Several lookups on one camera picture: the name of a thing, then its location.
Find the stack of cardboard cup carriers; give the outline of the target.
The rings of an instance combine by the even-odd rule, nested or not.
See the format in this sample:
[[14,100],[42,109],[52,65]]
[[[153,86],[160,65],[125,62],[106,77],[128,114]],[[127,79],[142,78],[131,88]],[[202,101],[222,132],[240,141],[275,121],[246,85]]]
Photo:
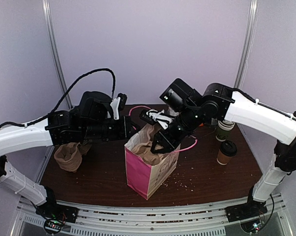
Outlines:
[[82,157],[91,149],[91,144],[68,143],[61,145],[54,153],[60,169],[75,173],[82,163]]

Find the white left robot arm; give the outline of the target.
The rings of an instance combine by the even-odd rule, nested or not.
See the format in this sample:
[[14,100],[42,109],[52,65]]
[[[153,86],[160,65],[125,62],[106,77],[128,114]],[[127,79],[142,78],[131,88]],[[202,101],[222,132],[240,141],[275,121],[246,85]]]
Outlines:
[[74,223],[76,207],[58,204],[51,188],[27,178],[6,156],[37,147],[129,139],[134,132],[132,120],[119,114],[126,101],[127,96],[122,93],[111,98],[99,91],[87,91],[80,104],[69,111],[52,111],[29,123],[5,123],[0,128],[0,184],[33,203],[38,215]]

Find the pink and white paper bag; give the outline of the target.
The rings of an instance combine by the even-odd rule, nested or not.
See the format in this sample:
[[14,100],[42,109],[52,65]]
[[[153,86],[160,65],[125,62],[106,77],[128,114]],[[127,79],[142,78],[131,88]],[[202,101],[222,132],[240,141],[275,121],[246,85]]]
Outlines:
[[198,140],[184,149],[173,152],[151,152],[153,136],[161,129],[159,124],[146,124],[124,145],[127,185],[148,200],[176,169],[180,152],[193,148]]

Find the single brown paper cup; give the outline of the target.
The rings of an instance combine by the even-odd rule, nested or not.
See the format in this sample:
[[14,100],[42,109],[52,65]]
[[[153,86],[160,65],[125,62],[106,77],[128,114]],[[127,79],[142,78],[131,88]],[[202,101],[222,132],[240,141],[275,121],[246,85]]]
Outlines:
[[216,160],[220,165],[227,165],[236,154],[237,150],[220,149]]

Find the single cardboard cup carrier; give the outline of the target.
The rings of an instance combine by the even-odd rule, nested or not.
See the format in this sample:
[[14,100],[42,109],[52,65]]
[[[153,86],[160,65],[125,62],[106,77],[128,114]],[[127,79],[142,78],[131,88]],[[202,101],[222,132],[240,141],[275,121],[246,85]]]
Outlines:
[[175,154],[174,153],[165,153],[165,154],[153,154],[150,149],[152,146],[152,142],[141,142],[137,145],[135,145],[131,151],[132,153],[138,155],[146,164],[149,164],[151,166],[159,164],[161,161],[163,161],[167,157],[172,157]]

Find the single black cup lid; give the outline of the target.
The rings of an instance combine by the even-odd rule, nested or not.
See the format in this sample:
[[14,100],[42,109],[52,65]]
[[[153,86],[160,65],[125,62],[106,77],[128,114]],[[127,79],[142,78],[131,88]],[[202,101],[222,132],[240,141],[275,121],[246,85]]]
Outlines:
[[237,154],[237,146],[234,142],[226,140],[221,143],[219,150],[226,156],[233,157]]

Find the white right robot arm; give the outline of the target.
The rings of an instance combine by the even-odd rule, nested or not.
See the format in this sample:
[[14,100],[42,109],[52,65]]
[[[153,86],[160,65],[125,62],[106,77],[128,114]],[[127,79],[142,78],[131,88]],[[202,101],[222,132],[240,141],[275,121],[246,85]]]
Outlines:
[[225,209],[229,222],[266,213],[266,200],[296,170],[296,112],[277,110],[220,83],[208,85],[200,94],[179,78],[161,94],[161,100],[178,115],[154,135],[152,153],[173,152],[200,124],[212,119],[242,124],[277,140],[270,167],[250,188],[247,202]]

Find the stack of paper cups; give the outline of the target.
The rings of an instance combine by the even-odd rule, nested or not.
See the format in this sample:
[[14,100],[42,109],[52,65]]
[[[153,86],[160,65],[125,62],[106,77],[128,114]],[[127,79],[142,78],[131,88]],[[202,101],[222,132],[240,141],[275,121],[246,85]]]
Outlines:
[[227,120],[218,121],[215,138],[220,142],[226,141],[235,124]]

